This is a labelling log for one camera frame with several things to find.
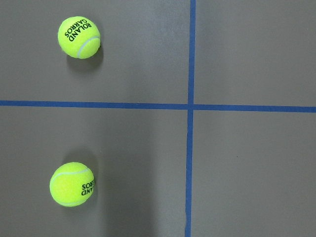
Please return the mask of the yellow tennis ball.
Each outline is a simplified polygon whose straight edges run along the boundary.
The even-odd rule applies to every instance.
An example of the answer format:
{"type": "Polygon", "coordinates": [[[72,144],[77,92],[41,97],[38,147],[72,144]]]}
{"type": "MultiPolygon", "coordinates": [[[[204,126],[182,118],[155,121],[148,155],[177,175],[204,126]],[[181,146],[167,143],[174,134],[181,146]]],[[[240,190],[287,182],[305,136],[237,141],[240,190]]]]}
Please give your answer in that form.
{"type": "Polygon", "coordinates": [[[77,59],[94,56],[101,45],[97,26],[83,16],[65,19],[58,29],[57,39],[61,49],[68,56],[77,59]]]}
{"type": "Polygon", "coordinates": [[[85,203],[93,194],[95,178],[89,167],[80,162],[63,164],[53,173],[49,190],[61,206],[75,207],[85,203]]]}

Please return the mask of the blue tape grid lines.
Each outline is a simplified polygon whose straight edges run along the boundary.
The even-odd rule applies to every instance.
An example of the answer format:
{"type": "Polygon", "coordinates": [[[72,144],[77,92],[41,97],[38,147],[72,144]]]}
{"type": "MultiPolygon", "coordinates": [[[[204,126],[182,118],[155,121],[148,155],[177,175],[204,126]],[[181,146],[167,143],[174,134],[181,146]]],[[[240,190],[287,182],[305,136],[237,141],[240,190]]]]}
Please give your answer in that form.
{"type": "Polygon", "coordinates": [[[195,56],[196,56],[196,7],[195,0],[190,1],[188,94],[187,103],[123,103],[123,102],[70,102],[70,101],[31,101],[1,100],[2,107],[54,107],[54,108],[102,108],[102,109],[143,109],[143,110],[184,110],[187,112],[186,137],[186,182],[185,182],[185,228],[184,236],[192,235],[192,183],[193,183],[193,141],[195,111],[238,111],[307,113],[316,112],[315,106],[272,106],[272,105],[220,105],[195,103],[195,56]]]}

